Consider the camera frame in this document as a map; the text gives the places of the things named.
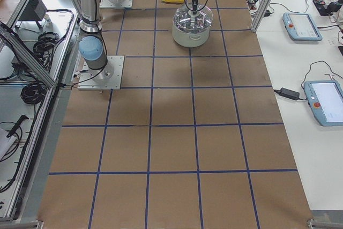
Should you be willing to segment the glass pot lid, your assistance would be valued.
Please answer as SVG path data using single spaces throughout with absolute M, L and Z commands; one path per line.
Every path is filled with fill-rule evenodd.
M 213 13 L 210 8 L 198 5 L 198 10 L 194 13 L 185 5 L 178 8 L 173 17 L 173 24 L 184 32 L 202 32 L 212 26 Z

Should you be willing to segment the black power brick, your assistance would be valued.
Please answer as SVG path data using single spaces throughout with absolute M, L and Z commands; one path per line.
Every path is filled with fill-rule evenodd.
M 291 100 L 298 100 L 298 99 L 299 99 L 299 96 L 300 96 L 300 93 L 282 87 L 282 88 L 280 89 L 279 95 L 282 96 L 282 97 L 291 99 Z

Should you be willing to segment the far teach pendant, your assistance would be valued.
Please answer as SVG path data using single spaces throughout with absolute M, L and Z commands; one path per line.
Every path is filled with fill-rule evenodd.
M 293 41 L 322 41 L 322 35 L 310 14 L 284 13 L 282 21 Z

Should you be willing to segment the teach pendant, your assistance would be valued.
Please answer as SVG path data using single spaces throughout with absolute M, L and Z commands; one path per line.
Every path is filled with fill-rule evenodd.
M 304 92 L 321 126 L 342 126 L 342 89 L 336 80 L 307 81 Z
M 322 41 L 322 35 L 310 14 L 284 13 L 282 21 L 293 41 Z

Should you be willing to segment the pale green electric pot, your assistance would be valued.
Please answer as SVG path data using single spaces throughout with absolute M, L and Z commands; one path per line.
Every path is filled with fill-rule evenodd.
M 194 48 L 204 44 L 210 36 L 212 19 L 197 17 L 174 17 L 173 39 L 181 46 Z

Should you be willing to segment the near teach pendant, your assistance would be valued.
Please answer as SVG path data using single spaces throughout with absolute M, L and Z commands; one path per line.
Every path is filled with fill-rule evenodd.
M 336 80 L 307 81 L 304 92 L 321 126 L 342 126 L 342 89 Z

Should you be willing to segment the aluminium frame rail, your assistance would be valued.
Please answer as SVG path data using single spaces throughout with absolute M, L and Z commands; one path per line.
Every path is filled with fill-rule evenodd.
M 19 36 L 3 22 L 1 22 L 1 38 L 8 47 L 12 48 L 18 59 L 33 71 L 45 86 L 55 87 L 57 85 L 56 81 L 50 77 L 44 66 L 36 60 L 34 54 L 25 46 Z

